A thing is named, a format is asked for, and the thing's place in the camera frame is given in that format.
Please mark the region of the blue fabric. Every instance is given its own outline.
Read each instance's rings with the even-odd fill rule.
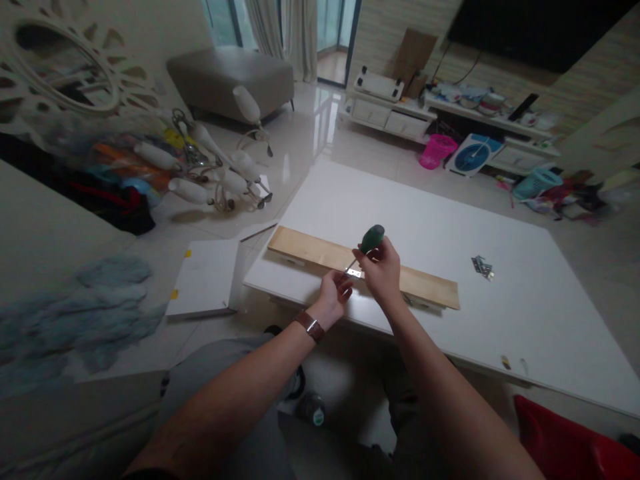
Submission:
[[[140,258],[116,255],[86,266],[77,278],[85,287],[121,287],[128,283],[140,283],[150,274],[149,265]]]
[[[91,374],[106,370],[121,350],[152,334],[166,306],[139,310],[147,294],[140,282],[150,274],[137,257],[111,257],[78,274],[84,286],[34,295],[0,311],[0,396],[50,383],[74,349]]]

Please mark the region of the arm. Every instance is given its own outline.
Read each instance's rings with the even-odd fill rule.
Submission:
[[[340,319],[352,282],[322,278],[320,298],[307,309],[325,331]],[[126,474],[163,469],[177,478],[210,477],[267,412],[298,365],[314,348],[298,322],[224,370],[156,432]]]
[[[368,256],[359,250],[353,254],[389,320],[422,411],[452,473],[459,478],[542,480],[524,447],[410,312],[400,294],[400,257],[389,238]]]

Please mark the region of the wooden plank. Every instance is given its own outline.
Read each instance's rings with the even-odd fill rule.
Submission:
[[[328,269],[344,270],[353,260],[350,248],[278,227],[267,248],[271,251]],[[427,302],[460,310],[458,284],[402,265],[400,291]]]

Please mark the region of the drawer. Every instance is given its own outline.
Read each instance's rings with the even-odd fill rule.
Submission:
[[[355,105],[353,106],[354,118],[373,123],[374,125],[380,125],[381,127],[384,127],[387,123],[387,118],[389,118],[390,113],[390,108],[376,105],[375,103],[362,99],[356,99]]]
[[[540,155],[518,150],[506,145],[489,163],[496,166],[504,164],[522,170],[533,170],[546,162],[548,162],[548,160]]]
[[[421,139],[431,122],[392,111],[385,130],[410,139]]]

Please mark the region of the pink basket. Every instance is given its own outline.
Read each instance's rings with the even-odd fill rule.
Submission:
[[[447,155],[454,152],[458,148],[458,144],[446,135],[434,134],[429,138],[429,142],[420,157],[420,165],[424,168],[433,170],[438,168],[440,162],[447,158]]]

